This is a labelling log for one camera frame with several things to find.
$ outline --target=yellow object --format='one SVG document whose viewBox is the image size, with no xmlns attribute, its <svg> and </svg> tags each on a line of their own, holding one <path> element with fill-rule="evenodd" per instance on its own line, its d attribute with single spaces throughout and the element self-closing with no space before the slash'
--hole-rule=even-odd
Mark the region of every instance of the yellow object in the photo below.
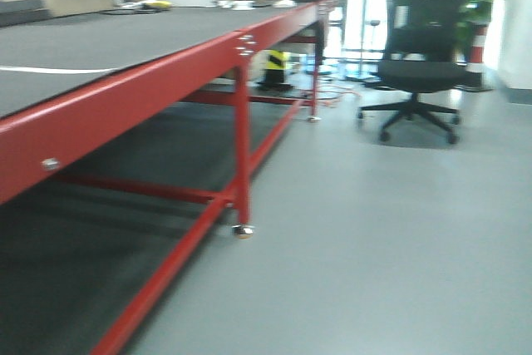
<svg viewBox="0 0 532 355">
<path fill-rule="evenodd" d="M 269 59 L 266 63 L 267 70 L 284 70 L 286 68 L 286 61 L 288 60 L 287 52 L 279 52 L 277 50 L 269 51 Z"/>
<path fill-rule="evenodd" d="M 172 3 L 166 0 L 145 0 L 142 4 L 145 8 L 166 9 L 172 7 Z"/>
</svg>

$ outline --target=white line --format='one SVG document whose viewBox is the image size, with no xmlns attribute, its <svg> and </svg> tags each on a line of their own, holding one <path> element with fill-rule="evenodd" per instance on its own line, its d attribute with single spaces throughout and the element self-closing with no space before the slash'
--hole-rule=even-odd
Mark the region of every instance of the white line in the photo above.
<svg viewBox="0 0 532 355">
<path fill-rule="evenodd" d="M 17 71 L 17 72 L 33 72 L 36 74 L 93 74 L 98 72 L 112 72 L 115 68 L 105 68 L 102 70 L 68 70 L 63 68 L 39 68 L 39 67 L 12 67 L 0 66 L 0 71 Z"/>
</svg>

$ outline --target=red metal table frame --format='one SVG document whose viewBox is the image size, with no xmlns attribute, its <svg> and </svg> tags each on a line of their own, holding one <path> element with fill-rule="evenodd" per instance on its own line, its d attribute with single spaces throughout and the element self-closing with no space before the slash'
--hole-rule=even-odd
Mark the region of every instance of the red metal table frame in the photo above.
<svg viewBox="0 0 532 355">
<path fill-rule="evenodd" d="M 291 37 L 303 27 L 323 23 L 326 10 L 327 5 L 323 4 L 294 8 L 190 49 L 108 76 L 0 120 L 2 204 L 176 101 L 234 106 L 236 175 L 220 192 L 95 176 L 55 175 L 73 183 L 206 204 L 192 228 L 93 348 L 92 355 L 120 351 L 224 209 L 235 208 L 240 225 L 249 222 L 250 176 L 299 108 L 310 106 L 311 116 L 315 116 L 317 106 L 316 71 L 311 100 L 249 96 L 249 59 L 255 52 Z M 198 91 L 232 68 L 235 72 L 233 93 Z M 290 105 L 253 153 L 249 139 L 251 101 Z"/>
</svg>

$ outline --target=metal bolt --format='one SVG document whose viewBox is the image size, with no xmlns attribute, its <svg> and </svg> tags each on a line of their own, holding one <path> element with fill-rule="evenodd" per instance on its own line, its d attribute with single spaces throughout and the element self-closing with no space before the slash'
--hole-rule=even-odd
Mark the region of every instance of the metal bolt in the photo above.
<svg viewBox="0 0 532 355">
<path fill-rule="evenodd" d="M 45 171 L 57 170 L 61 167 L 61 162 L 57 158 L 46 158 L 41 162 Z"/>
</svg>

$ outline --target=chair base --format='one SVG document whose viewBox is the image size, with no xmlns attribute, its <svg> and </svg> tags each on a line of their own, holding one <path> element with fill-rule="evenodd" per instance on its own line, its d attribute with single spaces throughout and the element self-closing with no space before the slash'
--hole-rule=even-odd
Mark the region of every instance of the chair base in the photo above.
<svg viewBox="0 0 532 355">
<path fill-rule="evenodd" d="M 443 112 L 446 114 L 454 114 L 453 123 L 455 125 L 460 123 L 459 111 L 454 108 L 436 106 L 433 104 L 424 103 L 419 101 L 419 93 L 412 93 L 410 99 L 407 101 L 400 101 L 397 103 L 390 104 L 380 104 L 377 106 L 364 106 L 360 107 L 358 112 L 358 119 L 364 117 L 364 111 L 397 111 L 393 116 L 388 119 L 381 127 L 380 138 L 381 141 L 388 141 L 390 135 L 386 131 L 389 126 L 397 123 L 402 118 L 407 118 L 411 120 L 412 117 L 416 114 L 420 117 L 426 119 L 431 124 L 439 126 L 442 130 L 447 132 L 447 141 L 451 144 L 455 144 L 458 141 L 458 136 L 455 135 L 453 129 L 442 121 L 437 116 L 433 115 L 432 112 Z"/>
</svg>

